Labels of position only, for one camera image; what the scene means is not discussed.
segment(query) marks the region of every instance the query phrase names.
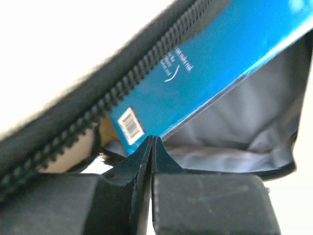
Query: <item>zipper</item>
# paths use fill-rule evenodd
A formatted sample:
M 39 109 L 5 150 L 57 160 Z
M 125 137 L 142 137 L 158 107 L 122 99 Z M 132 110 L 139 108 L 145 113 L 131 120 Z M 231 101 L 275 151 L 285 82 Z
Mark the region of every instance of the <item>zipper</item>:
M 162 35 L 141 60 L 122 77 L 109 92 L 90 106 L 67 129 L 46 143 L 43 148 L 29 156 L 0 179 L 0 202 L 8 195 L 39 175 L 39 169 L 47 168 L 49 162 L 56 161 L 57 154 L 62 154 L 66 147 L 78 141 L 78 136 L 109 113 L 118 102 L 131 92 L 156 64 L 176 46 L 197 34 L 200 29 L 190 29 L 205 15 L 209 6 L 219 0 L 195 0 L 192 5 L 176 20 L 169 30 Z

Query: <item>blue book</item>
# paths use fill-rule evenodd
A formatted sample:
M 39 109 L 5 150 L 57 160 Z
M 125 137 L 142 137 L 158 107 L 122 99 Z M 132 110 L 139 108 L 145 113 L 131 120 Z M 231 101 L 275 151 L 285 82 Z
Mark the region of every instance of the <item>blue book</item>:
M 233 0 L 113 109 L 110 117 L 127 153 L 147 135 L 170 136 L 312 28 L 312 0 Z

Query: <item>black zipper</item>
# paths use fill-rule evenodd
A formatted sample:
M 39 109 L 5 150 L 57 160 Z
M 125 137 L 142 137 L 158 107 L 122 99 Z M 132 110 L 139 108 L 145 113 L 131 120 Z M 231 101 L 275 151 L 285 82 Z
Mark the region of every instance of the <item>black zipper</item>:
M 126 73 L 106 94 L 94 102 L 62 133 L 46 143 L 24 162 L 11 169 L 0 179 L 0 202 L 20 186 L 38 175 L 38 170 L 47 168 L 49 162 L 56 161 L 56 156 L 71 147 L 78 140 L 79 134 L 91 128 L 106 113 L 110 112 L 123 97 L 132 91 L 136 85 L 154 68 L 154 66 L 171 50 L 188 40 L 205 28 L 214 16 L 208 17 L 208 9 L 213 5 L 215 16 L 229 3 L 229 0 L 195 0 L 186 8 L 176 22 L 159 37 L 139 62 Z

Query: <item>gray fabric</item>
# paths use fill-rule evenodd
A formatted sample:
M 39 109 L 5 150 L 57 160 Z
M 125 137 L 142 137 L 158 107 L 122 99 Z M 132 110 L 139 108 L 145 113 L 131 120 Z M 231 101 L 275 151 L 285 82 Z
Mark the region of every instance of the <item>gray fabric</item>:
M 255 172 L 292 162 L 311 49 L 301 39 L 165 141 L 184 168 Z

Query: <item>white barcode label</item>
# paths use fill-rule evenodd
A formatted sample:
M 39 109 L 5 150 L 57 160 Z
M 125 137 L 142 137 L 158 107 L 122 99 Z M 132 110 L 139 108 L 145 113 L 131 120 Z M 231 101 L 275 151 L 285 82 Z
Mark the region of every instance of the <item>white barcode label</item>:
M 129 107 L 117 120 L 129 145 L 135 143 L 145 132 L 143 131 L 133 109 Z

